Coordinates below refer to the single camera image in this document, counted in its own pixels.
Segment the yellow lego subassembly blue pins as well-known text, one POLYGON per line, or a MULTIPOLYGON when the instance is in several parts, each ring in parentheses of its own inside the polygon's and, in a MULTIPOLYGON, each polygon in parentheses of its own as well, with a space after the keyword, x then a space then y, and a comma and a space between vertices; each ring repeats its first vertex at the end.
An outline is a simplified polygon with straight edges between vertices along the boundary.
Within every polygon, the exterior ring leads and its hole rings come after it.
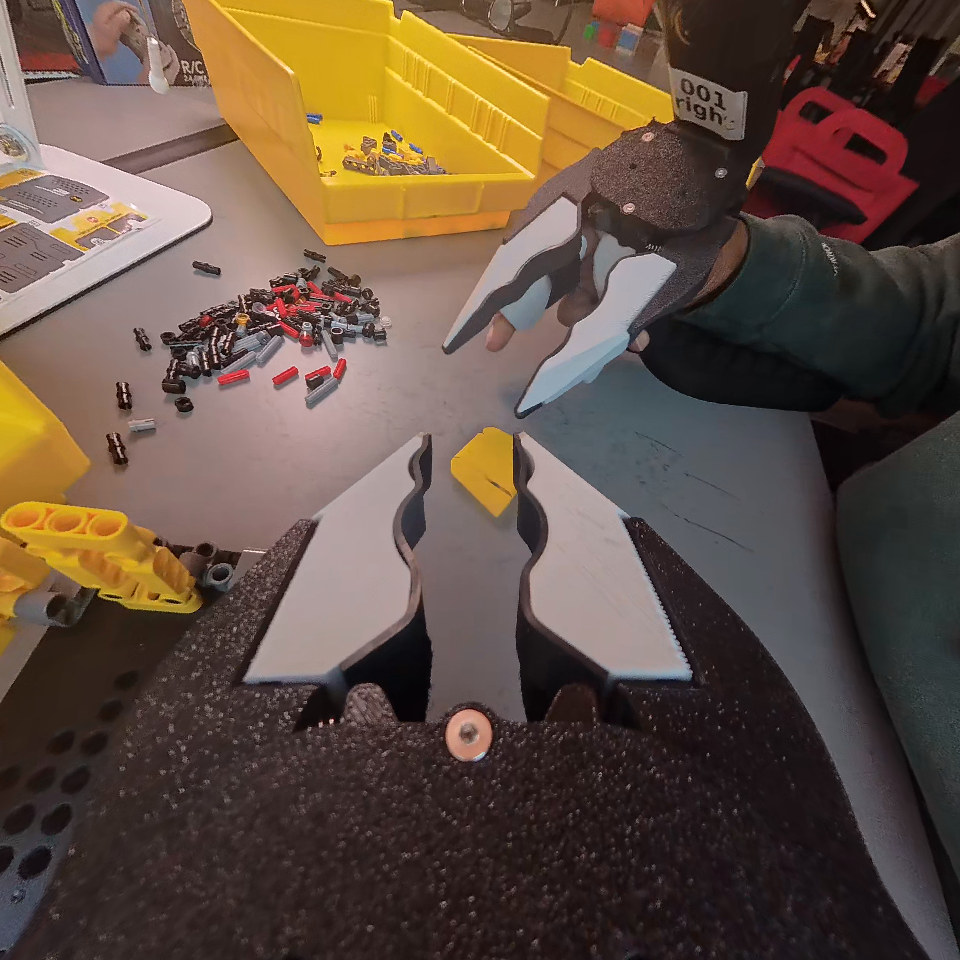
POLYGON ((453 457, 450 472, 493 518, 500 518, 517 496, 513 435, 484 428, 453 457))

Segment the person's right hand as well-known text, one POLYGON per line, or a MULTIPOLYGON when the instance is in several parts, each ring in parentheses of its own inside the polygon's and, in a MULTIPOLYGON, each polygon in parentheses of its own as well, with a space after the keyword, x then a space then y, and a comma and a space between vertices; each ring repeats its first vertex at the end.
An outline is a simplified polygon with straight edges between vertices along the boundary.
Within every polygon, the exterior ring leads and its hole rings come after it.
MULTIPOLYGON (((600 243, 600 234, 591 225, 583 229, 586 248, 581 262, 578 286, 558 304, 558 321, 571 328, 586 318, 599 303, 599 294, 594 282, 594 254, 600 243)), ((749 231, 745 217, 737 219, 736 228, 722 247, 699 294, 684 307, 691 311, 708 303, 737 276, 749 249, 749 231)), ((509 318, 498 313, 486 330, 486 350, 491 353, 503 351, 517 330, 509 318)))

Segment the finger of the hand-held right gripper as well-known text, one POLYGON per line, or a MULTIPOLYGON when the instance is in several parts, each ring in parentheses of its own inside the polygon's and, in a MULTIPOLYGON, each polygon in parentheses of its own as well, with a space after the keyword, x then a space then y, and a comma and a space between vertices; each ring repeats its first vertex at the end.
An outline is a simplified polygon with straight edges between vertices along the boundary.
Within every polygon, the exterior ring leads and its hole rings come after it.
POLYGON ((579 263, 581 202, 559 197, 523 225, 494 254, 442 343, 454 354, 517 304, 541 281, 579 263))
POLYGON ((571 389, 593 383, 637 337, 643 311, 673 277, 677 265, 657 253, 597 250, 592 259, 598 302, 573 324, 561 347, 547 357, 517 402, 522 419, 571 389))

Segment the yellow storage bin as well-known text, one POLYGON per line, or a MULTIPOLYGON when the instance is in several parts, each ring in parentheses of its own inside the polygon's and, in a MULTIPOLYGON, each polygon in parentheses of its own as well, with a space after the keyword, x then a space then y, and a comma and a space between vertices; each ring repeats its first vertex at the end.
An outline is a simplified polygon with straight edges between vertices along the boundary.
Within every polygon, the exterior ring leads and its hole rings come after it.
POLYGON ((1 364, 1 511, 24 501, 65 504, 90 466, 66 426, 1 364))
POLYGON ((532 196, 546 96, 392 2, 185 2, 226 123, 327 246, 498 230, 532 196), (320 176, 306 113, 393 129, 442 176, 320 176))
POLYGON ((627 131, 674 119, 668 92, 593 58, 577 64, 567 47, 458 33, 452 37, 548 98, 538 186, 627 131))

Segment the person's right forearm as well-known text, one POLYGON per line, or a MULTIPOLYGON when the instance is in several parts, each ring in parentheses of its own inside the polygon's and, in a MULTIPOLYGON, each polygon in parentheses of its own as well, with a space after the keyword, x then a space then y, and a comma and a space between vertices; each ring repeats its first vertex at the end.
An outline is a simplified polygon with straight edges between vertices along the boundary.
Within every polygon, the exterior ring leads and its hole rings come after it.
POLYGON ((649 327, 641 359, 657 380, 732 406, 958 412, 958 235, 870 251, 792 215, 741 222, 725 281, 649 327))

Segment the pile of small lego pieces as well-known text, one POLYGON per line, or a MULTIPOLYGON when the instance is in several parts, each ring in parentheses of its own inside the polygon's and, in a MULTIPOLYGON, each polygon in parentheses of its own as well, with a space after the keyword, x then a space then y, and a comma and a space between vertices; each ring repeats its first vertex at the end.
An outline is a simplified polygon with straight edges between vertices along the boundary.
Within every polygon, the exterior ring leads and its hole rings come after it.
POLYGON ((342 386, 350 345, 388 345, 393 320, 375 289, 318 250, 306 248, 303 258, 305 265, 206 307, 154 339, 143 327, 133 330, 141 352, 162 350, 165 413, 184 421, 195 415, 197 398, 257 382, 270 395, 301 390, 304 408, 313 411, 342 386))

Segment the lego model on black base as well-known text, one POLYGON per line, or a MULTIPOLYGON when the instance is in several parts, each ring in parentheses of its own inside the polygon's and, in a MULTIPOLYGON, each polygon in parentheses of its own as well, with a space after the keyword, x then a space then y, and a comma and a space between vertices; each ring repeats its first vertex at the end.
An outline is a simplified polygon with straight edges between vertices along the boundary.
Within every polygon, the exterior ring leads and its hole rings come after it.
POLYGON ((160 660, 248 562, 171 546, 117 510, 2 516, 2 954, 66 859, 121 722, 160 660))

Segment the white rounded instruction card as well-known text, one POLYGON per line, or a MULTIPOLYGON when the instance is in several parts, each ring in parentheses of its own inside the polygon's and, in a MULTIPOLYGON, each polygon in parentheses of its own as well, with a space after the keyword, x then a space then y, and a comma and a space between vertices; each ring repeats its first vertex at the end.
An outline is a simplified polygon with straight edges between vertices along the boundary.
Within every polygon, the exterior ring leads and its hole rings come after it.
POLYGON ((210 225, 202 200, 56 147, 2 164, 1 332, 210 225))

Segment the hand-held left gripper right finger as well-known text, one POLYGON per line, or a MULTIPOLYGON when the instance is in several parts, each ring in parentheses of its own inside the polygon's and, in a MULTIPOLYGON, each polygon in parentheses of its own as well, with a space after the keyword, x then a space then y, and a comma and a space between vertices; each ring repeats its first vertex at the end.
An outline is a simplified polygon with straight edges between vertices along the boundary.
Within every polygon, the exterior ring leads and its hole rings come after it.
POLYGON ((629 516, 528 434, 514 440, 523 611, 606 681, 692 682, 629 516))

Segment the blue printed toy box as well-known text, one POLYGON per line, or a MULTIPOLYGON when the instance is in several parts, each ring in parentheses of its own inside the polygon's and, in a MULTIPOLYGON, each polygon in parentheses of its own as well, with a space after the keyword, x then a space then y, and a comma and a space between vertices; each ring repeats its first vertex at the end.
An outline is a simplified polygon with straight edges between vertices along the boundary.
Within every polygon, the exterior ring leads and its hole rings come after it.
POLYGON ((21 67, 85 75, 102 86, 206 89, 210 76, 183 1, 7 1, 21 67))

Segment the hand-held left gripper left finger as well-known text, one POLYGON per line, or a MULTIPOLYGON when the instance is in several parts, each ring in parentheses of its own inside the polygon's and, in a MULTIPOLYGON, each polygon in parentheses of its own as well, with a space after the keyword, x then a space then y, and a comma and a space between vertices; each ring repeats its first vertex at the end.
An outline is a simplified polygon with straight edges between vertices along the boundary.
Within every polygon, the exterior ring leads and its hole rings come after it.
POLYGON ((319 682, 408 626, 422 603, 433 442, 416 434, 312 517, 313 532, 246 669, 253 685, 319 682))

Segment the red fabric bag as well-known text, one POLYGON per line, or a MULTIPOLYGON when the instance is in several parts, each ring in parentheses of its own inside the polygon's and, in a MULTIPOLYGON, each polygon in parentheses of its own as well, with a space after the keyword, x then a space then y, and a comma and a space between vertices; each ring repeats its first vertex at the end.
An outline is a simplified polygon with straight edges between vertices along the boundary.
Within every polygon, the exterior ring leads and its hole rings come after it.
POLYGON ((744 210, 793 214, 820 233, 860 243, 918 189, 904 174, 909 144, 894 126, 821 87, 780 112, 744 210))

